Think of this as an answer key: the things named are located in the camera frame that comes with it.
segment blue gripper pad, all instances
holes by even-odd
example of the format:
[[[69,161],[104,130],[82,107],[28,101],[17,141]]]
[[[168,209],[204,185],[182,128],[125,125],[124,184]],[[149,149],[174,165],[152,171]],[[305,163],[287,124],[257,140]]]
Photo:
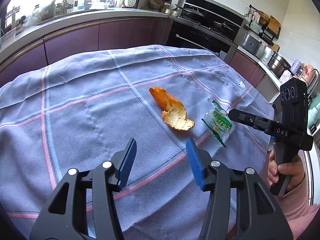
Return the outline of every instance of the blue gripper pad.
[[[212,158],[207,151],[198,149],[192,138],[187,139],[186,152],[196,184],[201,190],[204,190],[205,169],[212,161]]]
[[[121,166],[119,168],[119,182],[117,184],[117,188],[119,191],[121,191],[124,186],[127,184],[131,168],[133,165],[133,161],[136,157],[137,153],[137,142],[135,139],[132,139],[124,150],[126,152],[126,155],[124,157],[123,162],[121,163]]]

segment green plastic wrapper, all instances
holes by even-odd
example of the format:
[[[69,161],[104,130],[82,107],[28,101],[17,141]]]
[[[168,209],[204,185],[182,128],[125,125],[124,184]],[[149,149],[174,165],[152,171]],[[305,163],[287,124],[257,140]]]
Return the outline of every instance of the green plastic wrapper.
[[[205,113],[201,120],[218,142],[226,147],[224,143],[228,139],[232,124],[227,112],[216,101],[213,100],[212,105],[213,108]]]

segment cabinet handle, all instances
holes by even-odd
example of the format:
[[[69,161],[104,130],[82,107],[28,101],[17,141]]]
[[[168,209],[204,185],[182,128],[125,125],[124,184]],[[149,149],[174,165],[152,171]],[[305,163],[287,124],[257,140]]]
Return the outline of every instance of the cabinet handle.
[[[201,47],[201,48],[203,48],[203,49],[206,49],[207,51],[210,51],[211,53],[213,53],[213,54],[216,55],[217,57],[219,56],[219,53],[218,53],[218,52],[213,52],[213,51],[205,48],[204,46],[201,46],[201,45],[199,45],[199,44],[197,44],[197,43],[195,43],[195,42],[193,42],[193,41],[189,41],[189,40],[187,40],[187,39],[185,39],[185,38],[182,38],[182,37],[179,36],[179,34],[176,34],[176,37],[179,38],[179,39],[182,39],[182,40],[184,40],[184,41],[188,41],[188,42],[190,42],[190,43],[192,43],[192,44],[194,44],[194,45],[197,45],[197,46],[199,46],[199,47]]]

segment orange peel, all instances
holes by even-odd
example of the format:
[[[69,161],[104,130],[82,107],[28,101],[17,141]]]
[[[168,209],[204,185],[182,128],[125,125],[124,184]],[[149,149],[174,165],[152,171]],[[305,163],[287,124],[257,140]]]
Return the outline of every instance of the orange peel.
[[[195,126],[194,121],[187,119],[187,111],[183,104],[165,89],[151,87],[149,88],[149,92],[157,104],[164,110],[162,112],[162,120],[165,124],[179,131],[188,131]]]

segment human hand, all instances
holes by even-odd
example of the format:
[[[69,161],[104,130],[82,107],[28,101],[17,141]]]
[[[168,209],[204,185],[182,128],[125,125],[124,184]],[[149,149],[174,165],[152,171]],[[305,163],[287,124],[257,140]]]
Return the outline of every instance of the human hand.
[[[293,163],[283,163],[278,166],[275,162],[275,153],[272,150],[269,156],[268,164],[268,177],[267,183],[269,186],[272,186],[274,183],[277,183],[279,180],[278,173],[283,175],[291,175],[290,182],[287,186],[287,191],[293,190],[301,184],[304,179],[304,169],[302,160],[298,156],[296,162]]]

